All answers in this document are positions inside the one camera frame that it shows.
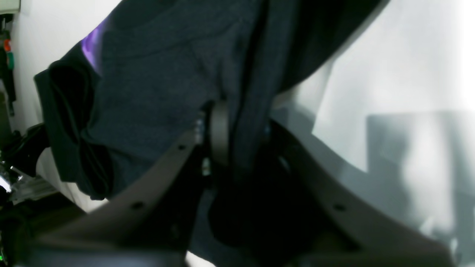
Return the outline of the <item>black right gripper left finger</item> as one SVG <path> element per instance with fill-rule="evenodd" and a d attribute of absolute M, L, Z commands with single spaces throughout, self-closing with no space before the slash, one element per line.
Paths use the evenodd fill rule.
<path fill-rule="evenodd" d="M 192 128 L 134 184 L 88 215 L 39 237 L 26 267 L 186 267 L 212 163 L 227 166 L 229 112 L 208 103 Z"/>

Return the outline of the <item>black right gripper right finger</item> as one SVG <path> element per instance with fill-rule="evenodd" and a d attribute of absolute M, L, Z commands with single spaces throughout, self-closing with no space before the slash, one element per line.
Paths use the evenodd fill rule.
<path fill-rule="evenodd" d="M 453 267 L 449 250 L 351 193 L 322 169 L 287 129 L 270 123 L 270 145 L 323 218 L 312 248 L 292 267 Z"/>

